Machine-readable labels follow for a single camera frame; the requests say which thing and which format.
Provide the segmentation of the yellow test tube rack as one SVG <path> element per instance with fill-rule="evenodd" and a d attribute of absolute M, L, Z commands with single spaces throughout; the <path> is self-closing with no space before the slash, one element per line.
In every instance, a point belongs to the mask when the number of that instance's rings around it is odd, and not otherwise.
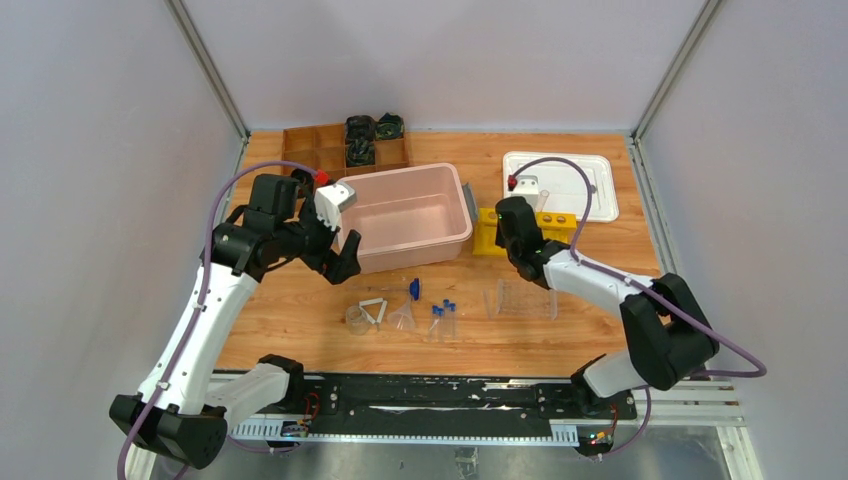
<path fill-rule="evenodd" d="M 571 213 L 536 212 L 536 221 L 546 239 L 570 243 L 576 233 L 578 218 Z M 496 245 L 497 215 L 493 208 L 481 208 L 474 227 L 472 254 L 475 256 L 507 256 L 504 248 Z"/>

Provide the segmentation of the pink plastic bin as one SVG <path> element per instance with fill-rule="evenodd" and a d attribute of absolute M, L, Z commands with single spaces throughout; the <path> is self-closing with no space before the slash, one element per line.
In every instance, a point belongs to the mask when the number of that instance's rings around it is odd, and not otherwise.
<path fill-rule="evenodd" d="M 342 179 L 356 202 L 342 214 L 338 242 L 361 235 L 363 274 L 456 259 L 470 239 L 471 219 L 456 167 L 436 163 Z"/>

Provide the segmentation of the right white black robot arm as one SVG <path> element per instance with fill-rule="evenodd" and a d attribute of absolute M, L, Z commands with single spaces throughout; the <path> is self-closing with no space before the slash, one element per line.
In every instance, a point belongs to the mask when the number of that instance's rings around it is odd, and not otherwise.
<path fill-rule="evenodd" d="M 622 322 L 625 349 L 588 362 L 570 377 L 571 403 L 580 415 L 598 416 L 623 391 L 667 391 L 718 353 L 709 322 L 680 276 L 652 279 L 594 263 L 571 245 L 545 238 L 521 197 L 500 200 L 495 212 L 496 244 L 524 280 L 577 296 Z"/>

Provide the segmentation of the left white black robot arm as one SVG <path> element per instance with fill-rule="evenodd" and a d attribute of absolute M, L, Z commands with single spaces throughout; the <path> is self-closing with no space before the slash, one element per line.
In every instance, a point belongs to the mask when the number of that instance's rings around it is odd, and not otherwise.
<path fill-rule="evenodd" d="M 333 285 L 359 274 L 360 234 L 336 245 L 342 215 L 356 200 L 342 181 L 262 174 L 246 204 L 211 222 L 195 285 L 167 346 L 138 390 L 111 404 L 110 418 L 129 445 L 203 469 L 236 426 L 268 406 L 317 413 L 303 365 L 279 355 L 263 356 L 222 387 L 209 383 L 237 317 L 268 273 L 298 260 Z"/>

